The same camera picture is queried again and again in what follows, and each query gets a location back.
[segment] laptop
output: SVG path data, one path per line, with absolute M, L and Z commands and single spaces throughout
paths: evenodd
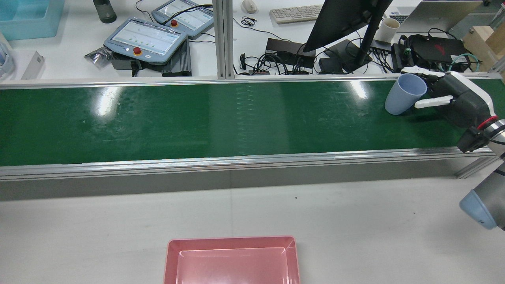
M 417 7 L 390 6 L 384 16 L 400 22 L 397 32 L 450 31 L 481 4 L 482 0 L 424 0 Z

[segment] computer mouse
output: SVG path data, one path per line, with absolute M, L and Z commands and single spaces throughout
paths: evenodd
M 254 3 L 253 0 L 242 1 L 242 7 L 249 14 L 254 14 L 258 11 L 258 6 L 256 6 L 256 3 Z

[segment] plastic bag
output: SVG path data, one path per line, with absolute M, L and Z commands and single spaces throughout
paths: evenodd
M 86 54 L 84 58 L 93 63 L 98 69 L 102 69 L 111 62 L 111 56 L 112 50 L 102 46 L 101 48 Z

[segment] red emergency stop button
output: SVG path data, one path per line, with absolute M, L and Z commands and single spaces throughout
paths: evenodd
M 133 54 L 135 55 L 141 55 L 142 54 L 142 50 L 140 48 L 133 48 Z

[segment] white mug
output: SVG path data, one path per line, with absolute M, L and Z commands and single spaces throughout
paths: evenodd
M 395 19 L 386 18 L 382 21 L 382 24 L 375 34 L 374 40 L 384 41 L 391 43 L 391 40 L 396 34 L 396 30 L 400 27 L 400 23 Z

